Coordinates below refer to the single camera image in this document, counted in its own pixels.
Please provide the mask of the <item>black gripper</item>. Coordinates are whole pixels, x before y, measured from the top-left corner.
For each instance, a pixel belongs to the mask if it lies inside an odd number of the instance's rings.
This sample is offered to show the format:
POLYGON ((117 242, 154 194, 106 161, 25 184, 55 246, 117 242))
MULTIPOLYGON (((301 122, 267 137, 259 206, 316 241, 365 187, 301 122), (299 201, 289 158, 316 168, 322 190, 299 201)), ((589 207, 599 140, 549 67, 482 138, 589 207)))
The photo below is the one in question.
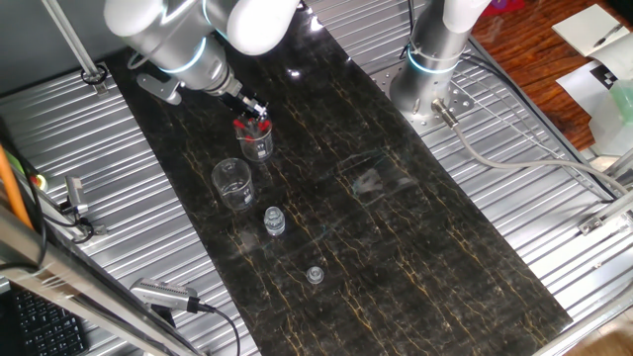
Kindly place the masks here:
POLYGON ((258 122, 264 122, 268 119, 267 105, 254 98, 254 92, 248 88, 242 87, 236 96, 224 93, 220 100, 231 110, 242 113, 240 120, 244 125, 256 125, 258 122), (252 105, 244 102, 244 99, 252 102, 252 105))

